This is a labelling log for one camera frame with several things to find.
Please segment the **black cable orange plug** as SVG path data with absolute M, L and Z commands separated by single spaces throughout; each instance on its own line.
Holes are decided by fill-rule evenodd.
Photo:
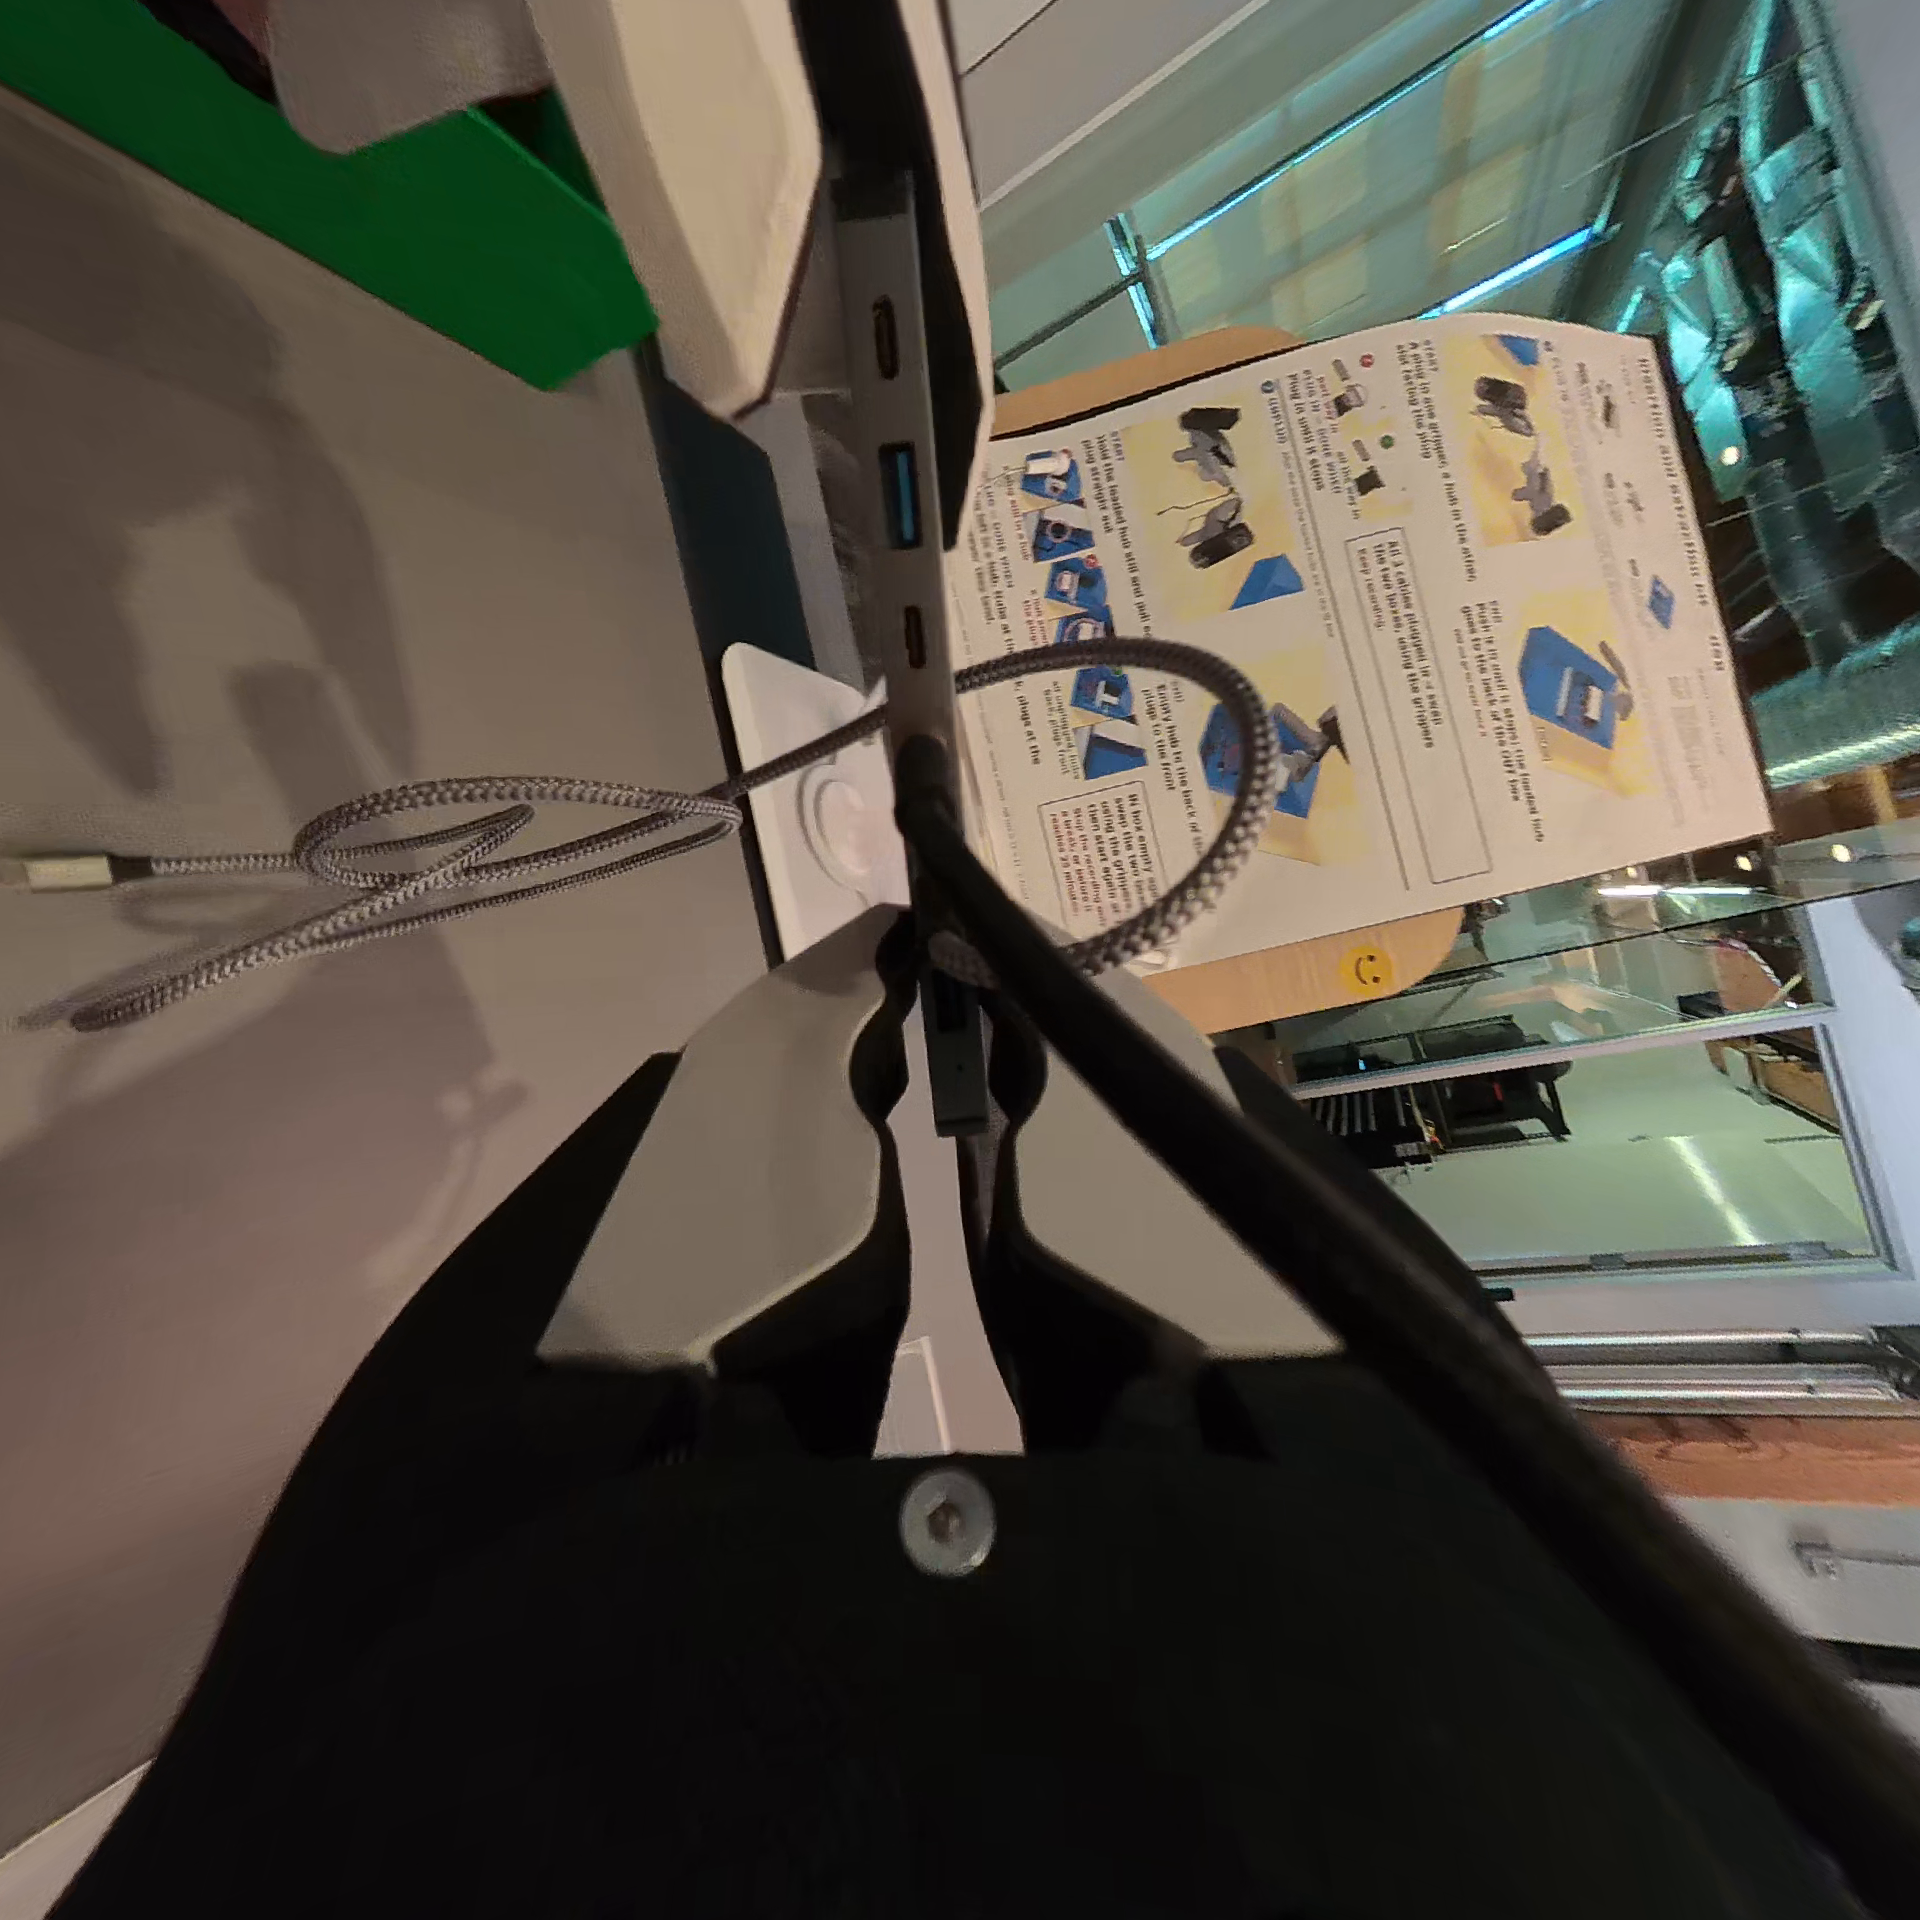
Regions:
M 1909 1744 L 1577 1419 L 1467 1266 L 1308 1119 L 1247 1126 L 1079 975 L 969 850 L 934 739 L 897 758 L 897 824 L 998 995 L 1107 1113 L 1471 1464 L 1874 1915 L 1916 1915 Z

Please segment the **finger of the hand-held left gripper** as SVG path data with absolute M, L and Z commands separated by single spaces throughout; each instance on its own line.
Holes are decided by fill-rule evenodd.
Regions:
M 932 438 L 991 415 L 986 249 L 949 8 L 540 6 L 537 38 L 666 376 L 739 421 L 805 376 L 852 386 L 889 282 L 891 362 L 926 368 Z

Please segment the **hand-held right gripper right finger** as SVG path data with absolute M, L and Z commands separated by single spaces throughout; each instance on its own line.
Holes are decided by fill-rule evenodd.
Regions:
M 1021 1453 L 1090 1449 L 1137 1386 L 1186 1416 L 1233 1368 L 1343 1357 L 1026 1013 L 989 993 L 981 1023 L 971 1283 Z

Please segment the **green plastic bin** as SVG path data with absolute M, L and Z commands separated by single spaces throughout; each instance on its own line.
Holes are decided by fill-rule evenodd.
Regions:
M 555 93 L 334 155 L 235 64 L 146 6 L 3 6 L 4 89 L 525 385 L 655 336 Z

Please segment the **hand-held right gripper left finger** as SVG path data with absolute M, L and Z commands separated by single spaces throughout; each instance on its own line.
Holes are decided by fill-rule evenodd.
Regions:
M 540 1359 L 694 1375 L 815 1456 L 876 1455 L 909 1296 L 891 1135 L 917 947 L 893 906 L 754 982 L 685 1042 Z

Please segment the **white charging pad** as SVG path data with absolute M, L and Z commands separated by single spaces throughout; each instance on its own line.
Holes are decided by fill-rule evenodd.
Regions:
M 742 771 L 873 719 L 884 691 L 859 694 L 748 642 L 721 664 Z M 884 734 L 873 733 L 748 795 L 782 954 L 793 959 L 877 909 L 909 902 L 906 842 Z

